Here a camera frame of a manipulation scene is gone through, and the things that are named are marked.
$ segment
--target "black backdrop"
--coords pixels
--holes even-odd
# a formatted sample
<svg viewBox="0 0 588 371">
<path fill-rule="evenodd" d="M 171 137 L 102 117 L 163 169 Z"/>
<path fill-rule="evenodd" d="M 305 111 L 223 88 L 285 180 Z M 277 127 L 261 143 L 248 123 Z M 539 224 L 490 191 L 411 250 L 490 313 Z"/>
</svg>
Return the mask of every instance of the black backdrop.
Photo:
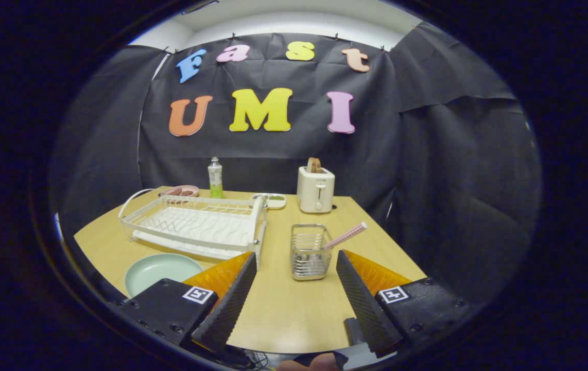
<svg viewBox="0 0 588 371">
<path fill-rule="evenodd" d="M 315 58 L 285 57 L 294 41 L 312 42 Z M 241 62 L 218 63 L 230 45 L 251 47 Z M 179 83 L 177 63 L 204 47 L 207 54 L 197 75 Z M 360 73 L 347 65 L 342 49 L 367 54 L 371 70 Z M 164 63 L 150 85 L 141 120 L 139 162 L 146 188 L 194 184 L 209 187 L 207 165 L 213 156 L 223 165 L 223 187 L 243 192 L 296 193 L 299 166 L 318 157 L 336 175 L 335 194 L 350 195 L 379 221 L 385 219 L 400 152 L 400 125 L 393 109 L 397 90 L 390 58 L 380 49 L 301 33 L 250 35 L 218 40 L 186 49 Z M 244 132 L 229 129 L 235 114 L 232 92 L 252 89 L 262 101 L 275 88 L 292 89 L 287 103 L 286 132 Z M 326 93 L 348 92 L 353 134 L 332 133 L 331 104 Z M 175 137 L 167 125 L 170 104 L 190 99 L 183 121 L 193 120 L 197 96 L 211 95 L 205 123 L 197 133 Z"/>
<path fill-rule="evenodd" d="M 315 58 L 287 59 L 292 41 L 312 42 Z M 245 61 L 216 61 L 238 44 L 251 47 Z M 349 47 L 367 54 L 369 72 L 347 65 L 341 50 Z M 201 48 L 198 73 L 180 83 L 177 63 Z M 275 88 L 292 89 L 289 131 L 229 130 L 232 92 L 252 89 L 262 101 Z M 354 133 L 327 129 L 328 91 L 354 96 Z M 171 103 L 190 99 L 189 124 L 203 95 L 213 99 L 202 128 L 171 134 Z M 54 200 L 66 237 L 143 188 L 206 188 L 213 156 L 226 190 L 280 193 L 295 193 L 297 167 L 318 157 L 336 174 L 336 195 L 353 197 L 428 275 L 481 303 L 527 251 L 541 196 L 534 136 L 506 83 L 426 23 L 390 52 L 299 33 L 217 40 L 176 54 L 125 47 L 82 89 L 55 151 Z"/>
</svg>

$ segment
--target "dish rack handle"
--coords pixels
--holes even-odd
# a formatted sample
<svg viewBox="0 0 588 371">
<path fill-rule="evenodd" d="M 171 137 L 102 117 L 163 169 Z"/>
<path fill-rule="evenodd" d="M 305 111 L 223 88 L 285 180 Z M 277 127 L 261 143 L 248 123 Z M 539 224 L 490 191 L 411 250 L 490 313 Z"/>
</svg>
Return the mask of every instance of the dish rack handle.
<svg viewBox="0 0 588 371">
<path fill-rule="evenodd" d="M 127 207 L 127 204 L 129 204 L 130 200 L 133 200 L 135 197 L 137 197 L 138 195 L 140 195 L 143 192 L 153 191 L 153 190 L 155 190 L 155 188 L 146 188 L 145 190 L 138 191 L 138 192 L 134 193 L 133 195 L 131 195 L 131 197 L 129 197 L 129 199 L 127 199 L 125 201 L 125 204 L 120 209 L 120 213 L 118 213 L 118 220 L 120 220 L 120 222 L 123 221 L 123 211 L 125 211 L 125 207 Z"/>
</svg>

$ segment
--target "wire basket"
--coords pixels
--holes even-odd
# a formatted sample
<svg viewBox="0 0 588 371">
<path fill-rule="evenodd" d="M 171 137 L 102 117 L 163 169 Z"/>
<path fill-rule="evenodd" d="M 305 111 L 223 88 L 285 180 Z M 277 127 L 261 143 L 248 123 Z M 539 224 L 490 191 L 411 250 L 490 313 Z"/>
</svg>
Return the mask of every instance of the wire basket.
<svg viewBox="0 0 588 371">
<path fill-rule="evenodd" d="M 324 225 L 292 225 L 291 268 L 295 280 L 315 280 L 326 276 L 331 252 L 322 248 L 331 240 Z"/>
<path fill-rule="evenodd" d="M 266 202 L 164 195 L 118 219 L 130 240 L 216 259 L 230 259 L 253 251 L 259 267 L 266 228 Z"/>
</svg>

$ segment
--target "blue foam letter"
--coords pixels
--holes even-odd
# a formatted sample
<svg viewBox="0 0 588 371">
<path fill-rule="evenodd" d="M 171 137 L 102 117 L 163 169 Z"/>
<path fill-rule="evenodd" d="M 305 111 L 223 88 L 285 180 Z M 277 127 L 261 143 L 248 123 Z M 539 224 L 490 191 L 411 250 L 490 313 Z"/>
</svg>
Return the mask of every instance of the blue foam letter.
<svg viewBox="0 0 588 371">
<path fill-rule="evenodd" d="M 182 59 L 180 63 L 177 63 L 180 72 L 182 73 L 182 78 L 179 79 L 179 83 L 185 82 L 189 80 L 189 78 L 193 77 L 193 75 L 198 73 L 198 69 L 195 68 L 196 66 L 200 66 L 202 63 L 202 56 L 207 51 L 205 49 L 200 49 L 197 52 L 191 54 L 190 56 Z"/>
</svg>

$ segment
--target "pink plate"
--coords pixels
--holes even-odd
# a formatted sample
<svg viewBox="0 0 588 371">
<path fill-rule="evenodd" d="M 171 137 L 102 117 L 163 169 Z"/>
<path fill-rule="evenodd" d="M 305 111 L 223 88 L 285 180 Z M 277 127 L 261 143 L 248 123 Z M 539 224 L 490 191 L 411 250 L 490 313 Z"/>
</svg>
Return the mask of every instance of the pink plate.
<svg viewBox="0 0 588 371">
<path fill-rule="evenodd" d="M 159 197 L 162 197 L 163 195 L 171 195 L 171 196 L 187 196 L 187 197 L 197 197 L 198 196 L 198 192 L 200 192 L 200 189 L 194 185 L 179 185 L 177 187 L 173 187 L 170 188 L 169 190 L 165 190 L 162 193 L 159 193 Z"/>
</svg>

